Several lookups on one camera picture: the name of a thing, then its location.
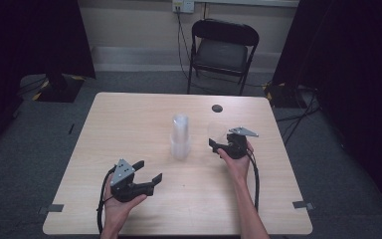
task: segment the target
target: human arm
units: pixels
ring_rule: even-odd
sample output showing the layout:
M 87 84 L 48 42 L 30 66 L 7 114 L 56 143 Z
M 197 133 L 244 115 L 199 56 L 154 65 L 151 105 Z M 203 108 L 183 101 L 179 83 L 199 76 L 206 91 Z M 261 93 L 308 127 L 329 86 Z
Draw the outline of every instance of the human arm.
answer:
M 120 229 L 128 218 L 129 212 L 147 198 L 146 195 L 139 195 L 128 202 L 119 202 L 111 198 L 110 181 L 112 174 L 106 182 L 104 190 L 104 226 L 100 239 L 117 239 Z
M 253 147 L 249 142 L 248 148 L 250 151 L 253 151 Z M 232 159 L 222 148 L 218 149 L 218 153 L 225 160 L 232 177 L 240 217 L 241 238 L 270 238 L 259 213 L 253 204 L 250 190 L 247 185 L 248 168 L 250 165 L 249 157 L 244 156 L 240 159 Z

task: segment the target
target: human hand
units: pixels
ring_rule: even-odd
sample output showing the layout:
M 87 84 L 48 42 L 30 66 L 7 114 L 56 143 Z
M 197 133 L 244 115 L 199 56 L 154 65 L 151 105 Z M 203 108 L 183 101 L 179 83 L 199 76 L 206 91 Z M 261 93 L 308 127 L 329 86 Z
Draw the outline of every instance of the human hand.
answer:
M 147 198 L 144 194 L 139 195 L 128 202 L 120 202 L 111 198 L 110 181 L 112 177 L 113 174 L 108 177 L 104 189 L 104 200 L 107 200 L 108 198 L 110 199 L 104 203 L 104 226 L 100 239 L 117 238 L 120 229 L 128 218 L 129 212 L 132 208 Z
M 247 141 L 247 147 L 250 152 L 253 152 L 254 149 L 251 144 Z M 250 158 L 245 155 L 240 159 L 233 159 L 226 153 L 222 148 L 218 149 L 218 153 L 221 158 L 223 158 L 228 166 L 229 173 L 235 182 L 244 181 L 247 183 L 248 168 L 250 166 Z

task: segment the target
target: transparent cup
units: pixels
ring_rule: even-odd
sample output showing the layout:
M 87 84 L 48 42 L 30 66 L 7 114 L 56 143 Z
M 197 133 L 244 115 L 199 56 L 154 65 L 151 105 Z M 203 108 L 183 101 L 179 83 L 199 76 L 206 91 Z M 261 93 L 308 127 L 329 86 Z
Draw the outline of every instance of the transparent cup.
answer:
M 185 159 L 190 151 L 190 146 L 188 117 L 184 114 L 177 114 L 172 119 L 172 133 L 170 134 L 171 154 L 176 159 Z

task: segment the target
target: wrist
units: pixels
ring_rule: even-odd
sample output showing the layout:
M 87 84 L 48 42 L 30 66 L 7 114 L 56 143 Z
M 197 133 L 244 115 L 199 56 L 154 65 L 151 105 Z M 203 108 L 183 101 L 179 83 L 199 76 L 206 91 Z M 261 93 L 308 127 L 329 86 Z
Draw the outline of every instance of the wrist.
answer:
M 100 239 L 114 239 L 117 238 L 118 234 L 119 232 L 114 230 L 114 228 L 104 226 L 101 231 Z
M 242 188 L 247 188 L 247 178 L 244 178 L 244 177 L 238 177 L 238 178 L 234 178 L 234 187 L 235 187 L 235 190 L 239 190 L 239 189 L 242 189 Z

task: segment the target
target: electrical outlet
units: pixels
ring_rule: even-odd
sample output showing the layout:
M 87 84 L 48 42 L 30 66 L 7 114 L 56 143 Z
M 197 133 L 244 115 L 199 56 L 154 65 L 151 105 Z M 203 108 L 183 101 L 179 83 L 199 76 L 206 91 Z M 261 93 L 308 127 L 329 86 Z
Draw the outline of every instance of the electrical outlet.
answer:
M 172 0 L 172 12 L 182 12 L 182 8 L 184 7 L 183 0 Z
M 184 0 L 184 6 L 182 7 L 182 12 L 184 13 L 194 13 L 194 1 Z
M 194 0 L 172 0 L 172 12 L 194 13 Z

